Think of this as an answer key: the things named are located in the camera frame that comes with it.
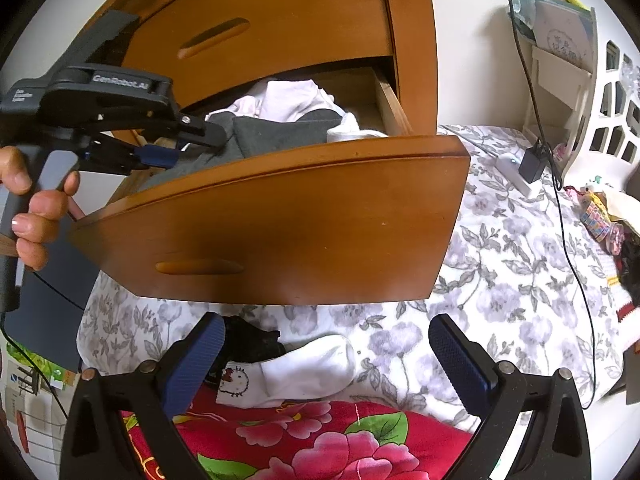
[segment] human hand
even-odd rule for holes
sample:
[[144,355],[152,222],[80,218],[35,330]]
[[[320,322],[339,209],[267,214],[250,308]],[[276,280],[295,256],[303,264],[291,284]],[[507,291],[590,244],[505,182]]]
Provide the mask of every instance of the human hand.
[[[13,146],[0,148],[0,182],[18,195],[31,187],[22,154]],[[60,219],[68,208],[68,197],[78,191],[79,185],[80,174],[73,171],[65,180],[64,191],[35,193],[29,202],[29,212],[17,214],[12,220],[12,229],[18,236],[15,249],[26,266],[40,270],[47,263],[47,250],[42,244],[52,242],[58,236]]]

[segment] hello kitty sock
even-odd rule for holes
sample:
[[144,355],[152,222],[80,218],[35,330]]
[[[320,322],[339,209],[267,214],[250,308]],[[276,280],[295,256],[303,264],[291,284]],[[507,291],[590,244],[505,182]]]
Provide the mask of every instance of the hello kitty sock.
[[286,399],[319,399],[345,389],[355,371],[349,340],[327,335],[261,363],[229,361],[216,402],[236,408],[274,408]]

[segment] recessed drawer handle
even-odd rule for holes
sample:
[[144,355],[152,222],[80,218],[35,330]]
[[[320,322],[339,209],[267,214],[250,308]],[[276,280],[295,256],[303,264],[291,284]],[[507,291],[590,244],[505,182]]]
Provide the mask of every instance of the recessed drawer handle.
[[177,276],[194,276],[202,274],[239,274],[244,267],[237,262],[222,258],[200,258],[196,260],[179,260],[176,262],[158,262],[156,270],[162,274]]
[[178,51],[178,59],[187,59],[188,57],[195,56],[203,50],[242,34],[248,30],[250,26],[251,23],[249,23],[249,20],[233,18],[215,27],[211,27],[184,43]]

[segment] metal bolt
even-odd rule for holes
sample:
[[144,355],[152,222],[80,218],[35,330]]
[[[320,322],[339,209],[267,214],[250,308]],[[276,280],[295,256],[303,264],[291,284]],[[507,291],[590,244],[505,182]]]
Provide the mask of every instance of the metal bolt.
[[150,374],[156,369],[156,362],[153,359],[147,359],[146,361],[142,361],[138,370],[140,370],[143,374]]
[[560,377],[562,377],[565,381],[568,381],[569,379],[571,379],[573,377],[573,375],[571,374],[571,370],[569,370],[569,368],[560,368],[558,370],[558,374],[560,375]]
[[95,368],[87,368],[86,370],[83,370],[80,376],[83,381],[90,381],[95,377]]
[[500,370],[503,374],[513,374],[514,371],[516,371],[516,367],[513,365],[513,363],[510,363],[508,361],[500,361],[498,363],[498,370]]

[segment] black cable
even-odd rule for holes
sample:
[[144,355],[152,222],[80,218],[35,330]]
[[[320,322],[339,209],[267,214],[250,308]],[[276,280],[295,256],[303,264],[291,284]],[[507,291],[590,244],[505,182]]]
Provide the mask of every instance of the black cable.
[[42,276],[40,276],[37,272],[32,272],[32,274],[38,278],[44,285],[48,286],[53,292],[55,292],[57,295],[59,295],[60,297],[64,298],[65,300],[67,300],[69,303],[71,303],[74,307],[82,310],[84,312],[84,308],[82,308],[80,305],[78,305],[75,301],[70,300],[67,296],[65,296],[62,292],[60,292],[59,290],[57,290],[53,285],[51,285],[47,280],[45,280]]
[[6,330],[4,329],[4,318],[5,317],[6,317],[6,313],[5,312],[0,314],[0,333],[2,333],[4,338],[7,340],[7,342],[11,346],[13,346],[18,352],[20,352],[20,355],[22,355],[22,357],[27,359],[27,361],[29,362],[31,367],[38,372],[40,377],[42,377],[42,380],[47,385],[47,388],[51,392],[51,395],[53,395],[53,398],[56,399],[56,402],[57,402],[58,406],[60,407],[60,410],[62,411],[62,414],[65,416],[65,418],[68,418],[68,415],[66,414],[66,410],[64,409],[64,407],[62,406],[62,403],[60,402],[60,399],[58,398],[58,394],[56,393],[55,389],[51,386],[51,383],[49,383],[49,380],[47,379],[47,377],[44,374],[44,372],[42,370],[40,370],[40,368],[36,365],[36,363],[33,362],[33,360],[26,354],[26,352],[24,352],[24,350],[22,350],[22,348],[20,348],[15,343],[15,341],[8,336]]
[[540,120],[540,112],[538,111],[538,103],[536,101],[536,95],[533,89],[533,82],[531,81],[531,74],[529,73],[529,69],[527,68],[527,62],[524,59],[524,54],[522,53],[522,48],[520,47],[520,38],[518,37],[518,29],[516,27],[516,17],[515,10],[513,9],[513,1],[507,0],[509,2],[509,14],[511,17],[511,29],[513,31],[513,41],[516,44],[516,49],[518,51],[518,56],[520,56],[520,62],[522,63],[522,69],[524,70],[524,75],[527,78],[527,85],[529,86],[529,94],[531,95],[531,103],[533,104],[533,111],[536,116],[536,123],[538,124],[538,129],[540,131],[540,138],[538,142],[542,142],[542,149],[545,153],[545,156],[548,160],[549,166],[551,168],[551,182],[552,187],[554,188],[554,193],[556,195],[556,205],[558,206],[558,214],[560,215],[560,232],[562,233],[562,248],[564,249],[564,256],[566,257],[566,261],[569,264],[569,268],[571,272],[574,274],[575,280],[580,287],[580,292],[582,293],[582,298],[584,300],[584,306],[587,309],[587,315],[589,316],[589,323],[591,325],[591,350],[593,352],[593,391],[591,392],[591,400],[587,404],[586,407],[582,407],[584,410],[588,410],[596,396],[596,335],[595,329],[593,327],[593,317],[591,317],[591,311],[589,310],[589,302],[587,301],[587,295],[584,293],[584,288],[582,287],[582,282],[580,281],[580,277],[578,273],[575,271],[571,260],[569,259],[569,253],[566,248],[566,239],[564,236],[564,222],[562,221],[562,207],[560,205],[560,197],[558,195],[558,191],[562,190],[562,176],[560,171],[558,170],[558,166],[556,165],[556,161],[554,159],[553,153],[551,151],[551,146],[548,142],[546,142],[544,129],[542,127],[542,121]]

